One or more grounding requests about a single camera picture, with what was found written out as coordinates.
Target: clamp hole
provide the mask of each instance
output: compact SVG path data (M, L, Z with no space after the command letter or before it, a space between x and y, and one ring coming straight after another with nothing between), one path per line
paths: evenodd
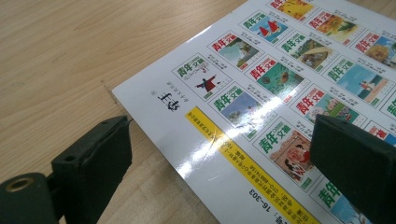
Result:
M31 184L33 184L33 182L35 181L33 180L32 177L23 177L20 179L16 179L6 186L6 191L8 192L20 191L22 189L26 189L27 187L29 187Z
M68 157L64 158L65 161L73 161L75 159L76 159L76 157L74 157L74 156L68 156Z

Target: wood grain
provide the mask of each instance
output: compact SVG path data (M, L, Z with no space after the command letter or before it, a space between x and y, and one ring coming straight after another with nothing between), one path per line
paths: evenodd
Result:
M0 1L0 181L50 174L96 123L126 114L114 87L244 2ZM396 18L395 1L351 2ZM131 136L134 163L100 223L217 223L134 121Z

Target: yellow label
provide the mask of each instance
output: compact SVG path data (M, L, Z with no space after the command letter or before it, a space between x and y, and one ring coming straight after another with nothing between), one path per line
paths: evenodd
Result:
M318 223L198 107L186 114L186 118L289 221Z

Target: colorful illustration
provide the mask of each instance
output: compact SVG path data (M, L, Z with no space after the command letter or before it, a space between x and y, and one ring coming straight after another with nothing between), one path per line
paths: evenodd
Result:
M285 24L264 15L261 12L248 18L243 22L243 26L252 33L275 44L283 35L289 33L289 27Z
M395 86L393 82L347 59L341 60L327 76L372 106L379 105Z
M311 197L341 223L371 224L370 220L337 189L327 178L320 181Z
M279 97L285 104L309 83L309 80L299 76L270 56L253 66L246 75Z
M338 99L330 96L325 91L313 88L308 91L300 101L294 104L294 109L303 115L307 120L315 123L317 115L327 115L342 119L359 126L366 117L360 115L355 110L341 103Z
M200 54L189 58L173 73L204 101L231 82L229 77Z
M396 69L396 41L369 33L355 46L355 49L386 66Z
M333 54L333 50L304 35L296 34L281 48L298 61L320 71Z
M300 77L282 63L275 64L265 73L265 76L257 80L265 89L282 100L289 100L288 96L303 81L303 77Z
M212 44L211 48L241 70L262 56L261 52L232 33Z
M331 49L324 47L315 40L309 39L294 51L291 56L316 69L331 53Z
M310 160L310 141L283 119L275 122L268 130L254 146L298 186L309 190L320 177L320 171Z
M321 12L309 23L317 31L329 38L347 45L362 30L357 24L328 12Z
M212 105L247 139L253 138L276 116L237 86L232 86Z
M274 0L270 5L298 21L303 21L306 14L314 8L302 0Z

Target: book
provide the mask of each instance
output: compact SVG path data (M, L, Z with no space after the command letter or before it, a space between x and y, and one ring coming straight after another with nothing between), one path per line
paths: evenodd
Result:
M113 92L220 222L370 223L310 141L327 115L395 145L395 83L394 20L249 0Z

